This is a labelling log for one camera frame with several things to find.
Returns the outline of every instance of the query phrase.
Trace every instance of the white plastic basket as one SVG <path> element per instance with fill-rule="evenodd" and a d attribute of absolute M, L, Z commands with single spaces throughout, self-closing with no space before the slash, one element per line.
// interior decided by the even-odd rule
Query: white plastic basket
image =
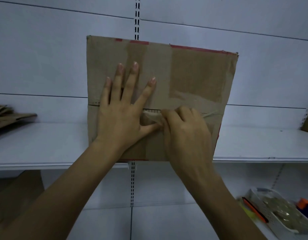
<path fill-rule="evenodd" d="M 258 192 L 271 192 L 276 198 L 283 197 L 275 190 L 264 188 L 251 188 L 245 197 L 269 220 L 268 227 L 280 240 L 308 240 L 308 234 L 299 234 L 296 230 L 291 230 L 283 225 L 283 223 L 268 209 L 264 202 L 258 197 Z"/>

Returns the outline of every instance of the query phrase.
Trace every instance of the right hand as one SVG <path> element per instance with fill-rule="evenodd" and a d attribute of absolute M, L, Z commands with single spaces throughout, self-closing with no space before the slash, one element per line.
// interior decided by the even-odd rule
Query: right hand
<path fill-rule="evenodd" d="M 186 187 L 213 176 L 211 133 L 196 109 L 161 110 L 165 149 L 172 168 Z"/>

